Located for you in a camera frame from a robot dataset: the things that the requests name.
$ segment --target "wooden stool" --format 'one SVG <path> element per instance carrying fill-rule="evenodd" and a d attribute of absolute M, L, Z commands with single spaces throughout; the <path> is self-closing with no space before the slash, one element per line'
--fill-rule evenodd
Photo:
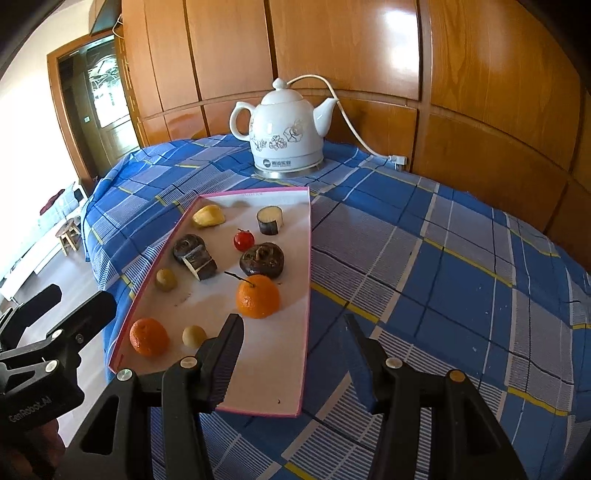
<path fill-rule="evenodd" d="M 80 230 L 76 226 L 73 218 L 67 220 L 66 223 L 64 223 L 64 225 L 62 225 L 56 232 L 56 237 L 60 241 L 61 250 L 64 252 L 65 256 L 68 256 L 68 252 L 66 250 L 66 244 L 64 243 L 64 240 L 70 244 L 70 246 L 74 249 L 74 252 L 78 250 L 76 248 L 76 242 L 72 240 L 72 236 L 76 233 L 80 235 Z"/>

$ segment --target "brown mushroom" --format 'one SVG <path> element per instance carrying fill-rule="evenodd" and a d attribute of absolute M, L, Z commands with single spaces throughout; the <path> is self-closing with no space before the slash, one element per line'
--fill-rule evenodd
<path fill-rule="evenodd" d="M 277 278 L 283 272 L 285 256 L 278 245 L 265 242 L 253 245 L 240 257 L 240 268 L 250 275 L 265 275 Z"/>

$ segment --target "power plug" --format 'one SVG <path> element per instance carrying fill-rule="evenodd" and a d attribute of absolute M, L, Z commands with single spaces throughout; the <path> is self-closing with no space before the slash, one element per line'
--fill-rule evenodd
<path fill-rule="evenodd" d="M 388 155 L 388 162 L 393 163 L 394 168 L 399 171 L 406 165 L 406 160 L 402 155 Z"/>

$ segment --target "yellow fruit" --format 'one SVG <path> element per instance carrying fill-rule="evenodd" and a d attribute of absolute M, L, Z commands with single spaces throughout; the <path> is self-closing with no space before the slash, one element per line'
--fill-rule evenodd
<path fill-rule="evenodd" d="M 217 205 L 206 205 L 193 215 L 193 224 L 197 228 L 221 225 L 225 221 L 226 217 Z"/>
<path fill-rule="evenodd" d="M 177 277 L 169 268 L 161 268 L 156 272 L 156 288 L 159 290 L 171 291 L 176 288 L 177 284 Z"/>
<path fill-rule="evenodd" d="M 238 313 L 253 319 L 263 319 L 277 312 L 281 306 L 279 289 L 264 275 L 251 275 L 242 280 L 236 291 Z"/>
<path fill-rule="evenodd" d="M 197 349 L 207 340 L 207 333 L 199 325 L 191 325 L 183 330 L 183 343 Z"/>

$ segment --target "dark red cloth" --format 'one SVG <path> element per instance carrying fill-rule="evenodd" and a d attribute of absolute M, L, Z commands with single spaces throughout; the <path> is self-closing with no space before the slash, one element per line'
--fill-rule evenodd
<path fill-rule="evenodd" d="M 51 208 L 51 205 L 53 205 L 56 202 L 56 200 L 60 197 L 60 195 L 62 193 L 64 193 L 65 191 L 66 191 L 66 189 L 61 189 L 53 197 L 51 197 L 47 201 L 47 203 L 45 204 L 45 206 L 41 209 L 41 211 L 39 212 L 39 215 L 43 215 L 46 211 L 48 211 Z"/>

